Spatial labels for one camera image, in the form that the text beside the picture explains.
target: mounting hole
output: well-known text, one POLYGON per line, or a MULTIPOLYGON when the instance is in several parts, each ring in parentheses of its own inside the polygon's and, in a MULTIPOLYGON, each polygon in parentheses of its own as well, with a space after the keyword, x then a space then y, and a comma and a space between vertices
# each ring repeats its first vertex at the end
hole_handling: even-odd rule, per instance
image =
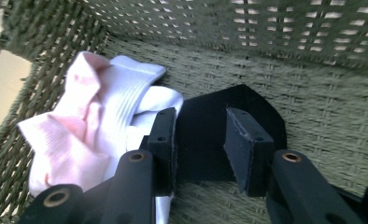
POLYGON ((332 224, 347 224, 347 222, 343 218, 334 213, 327 213, 326 218, 332 224))
POLYGON ((122 213, 117 216, 117 224, 129 224, 134 220, 134 216, 129 213, 122 213))
POLYGON ((290 152, 284 153, 282 156, 283 159, 285 159, 286 161, 300 162, 302 160, 300 156, 290 152))
POLYGON ((129 157, 129 161, 142 161, 145 157, 143 153, 135 153, 129 157))
POLYGON ((69 189, 57 189, 45 198, 44 205, 46 207, 56 207, 67 201, 69 197, 69 189))

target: wicker basket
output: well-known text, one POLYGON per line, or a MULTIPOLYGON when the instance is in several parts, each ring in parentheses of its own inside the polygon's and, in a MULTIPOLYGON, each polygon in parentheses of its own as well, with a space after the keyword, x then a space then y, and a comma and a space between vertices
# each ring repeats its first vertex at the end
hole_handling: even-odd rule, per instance
MULTIPOLYGON (((0 49, 33 63, 0 127, 0 223, 32 198, 32 152, 16 124, 50 111, 81 50, 168 70, 185 97, 247 84, 286 121, 289 148, 328 180, 368 186, 368 0, 0 0, 0 49)), ((180 186, 171 223, 269 222, 235 183, 180 186)))

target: metal grommet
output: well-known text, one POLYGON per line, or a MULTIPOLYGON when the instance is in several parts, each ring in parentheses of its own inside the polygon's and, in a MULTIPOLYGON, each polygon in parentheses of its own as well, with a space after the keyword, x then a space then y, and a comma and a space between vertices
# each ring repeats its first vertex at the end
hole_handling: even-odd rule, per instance
POLYGON ((70 197, 69 189, 57 189, 53 191, 47 198, 44 200, 44 205, 46 207, 56 207, 66 202, 70 197))
POLYGON ((137 152, 129 157, 129 161, 134 161, 134 162, 142 161, 144 160, 144 158, 146 158, 146 155, 144 155, 143 153, 137 152))
POLYGON ((300 156, 294 153, 290 153, 290 152, 284 153, 282 157, 286 161, 291 161, 291 162, 300 162, 302 160, 300 156))

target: woven basket wall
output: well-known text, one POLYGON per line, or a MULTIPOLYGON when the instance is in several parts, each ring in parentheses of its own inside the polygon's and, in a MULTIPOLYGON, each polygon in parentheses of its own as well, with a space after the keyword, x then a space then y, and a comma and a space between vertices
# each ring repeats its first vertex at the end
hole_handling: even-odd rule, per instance
MULTIPOLYGON (((286 121, 289 148, 327 179, 368 186, 368 0, 0 0, 0 49, 33 63, 0 127, 0 223, 32 201, 32 152, 16 124, 51 111, 81 50, 165 66, 158 84, 192 98, 237 84, 286 121)), ((180 186, 171 223, 268 223, 235 183, 180 186)))

